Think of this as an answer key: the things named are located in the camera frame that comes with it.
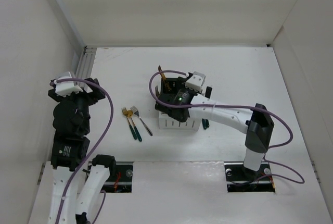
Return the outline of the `gold fork green handle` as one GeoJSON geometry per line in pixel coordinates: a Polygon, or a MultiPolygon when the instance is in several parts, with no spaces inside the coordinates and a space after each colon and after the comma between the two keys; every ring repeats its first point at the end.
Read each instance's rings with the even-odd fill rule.
{"type": "Polygon", "coordinates": [[[137,140],[137,135],[136,135],[136,133],[135,133],[135,130],[134,130],[132,124],[130,123],[131,113],[130,113],[125,107],[122,108],[122,113],[123,113],[123,115],[124,115],[124,116],[126,117],[126,119],[127,119],[127,122],[128,122],[128,124],[129,124],[130,131],[131,131],[131,133],[132,133],[133,138],[134,138],[135,140],[137,140]]]}

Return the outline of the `gold knife green handle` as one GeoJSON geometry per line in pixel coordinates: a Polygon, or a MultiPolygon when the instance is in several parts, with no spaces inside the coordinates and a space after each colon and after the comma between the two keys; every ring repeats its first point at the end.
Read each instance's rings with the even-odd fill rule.
{"type": "Polygon", "coordinates": [[[161,76],[162,81],[165,82],[167,79],[166,79],[166,76],[160,65],[158,66],[158,71],[159,71],[159,75],[161,76]]]}
{"type": "Polygon", "coordinates": [[[209,128],[210,124],[209,124],[208,119],[202,119],[202,126],[203,126],[204,130],[206,130],[207,128],[209,128]]]}

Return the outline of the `gold spoon green handle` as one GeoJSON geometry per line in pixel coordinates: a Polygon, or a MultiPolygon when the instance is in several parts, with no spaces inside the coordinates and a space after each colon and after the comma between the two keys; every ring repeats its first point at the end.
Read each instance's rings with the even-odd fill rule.
{"type": "Polygon", "coordinates": [[[127,116],[128,116],[128,117],[130,118],[130,120],[131,120],[131,123],[132,123],[132,125],[133,125],[134,132],[135,132],[135,134],[136,134],[137,139],[138,139],[140,142],[142,142],[143,139],[142,139],[142,137],[141,137],[141,135],[140,135],[140,133],[139,133],[137,127],[136,127],[136,124],[135,124],[135,122],[134,122],[134,120],[133,120],[133,112],[132,112],[131,110],[128,110],[128,111],[127,111],[127,116]]]}

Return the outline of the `silver fork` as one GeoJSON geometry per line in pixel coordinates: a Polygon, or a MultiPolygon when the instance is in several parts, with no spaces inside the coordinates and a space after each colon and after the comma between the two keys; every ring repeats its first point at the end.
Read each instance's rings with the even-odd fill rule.
{"type": "Polygon", "coordinates": [[[153,136],[153,132],[150,130],[150,128],[146,125],[146,123],[143,121],[142,117],[140,116],[139,110],[135,106],[132,106],[131,111],[134,113],[135,116],[137,116],[139,118],[139,120],[143,124],[143,126],[146,129],[146,131],[148,132],[148,134],[150,136],[153,136]]]}

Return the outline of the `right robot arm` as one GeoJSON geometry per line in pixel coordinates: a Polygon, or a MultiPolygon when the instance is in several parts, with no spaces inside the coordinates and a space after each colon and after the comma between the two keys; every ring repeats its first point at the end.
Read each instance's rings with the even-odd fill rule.
{"type": "Polygon", "coordinates": [[[161,87],[156,88],[158,101],[155,109],[180,124],[206,119],[245,134],[246,154],[241,173],[245,178],[253,179],[260,173],[274,122],[262,104],[256,104],[255,110],[250,113],[219,108],[218,102],[210,98],[212,88],[202,89],[205,79],[205,75],[199,72],[189,73],[185,78],[166,78],[162,75],[161,87]]]}

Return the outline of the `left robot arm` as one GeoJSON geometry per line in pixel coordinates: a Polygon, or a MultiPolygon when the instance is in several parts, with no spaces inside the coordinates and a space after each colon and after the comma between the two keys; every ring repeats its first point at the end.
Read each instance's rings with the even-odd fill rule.
{"type": "Polygon", "coordinates": [[[89,107],[109,94],[97,79],[75,78],[70,72],[51,81],[48,96],[58,104],[53,110],[55,135],[50,159],[53,192],[48,223],[94,223],[92,208],[106,181],[116,176],[116,160],[97,155],[81,192],[76,174],[92,155],[89,149],[89,107]]]}

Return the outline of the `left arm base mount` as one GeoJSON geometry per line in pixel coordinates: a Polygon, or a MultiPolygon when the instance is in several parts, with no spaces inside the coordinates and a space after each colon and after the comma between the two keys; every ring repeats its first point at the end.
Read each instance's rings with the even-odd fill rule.
{"type": "Polygon", "coordinates": [[[115,172],[104,183],[102,190],[107,193],[131,193],[133,179],[133,162],[118,162],[115,172]]]}

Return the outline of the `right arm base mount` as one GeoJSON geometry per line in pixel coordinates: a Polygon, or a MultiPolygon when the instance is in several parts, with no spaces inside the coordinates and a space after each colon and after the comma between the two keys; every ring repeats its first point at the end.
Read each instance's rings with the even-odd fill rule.
{"type": "Polygon", "coordinates": [[[244,167],[243,162],[224,163],[228,193],[271,192],[275,185],[269,163],[263,162],[258,171],[244,167]]]}

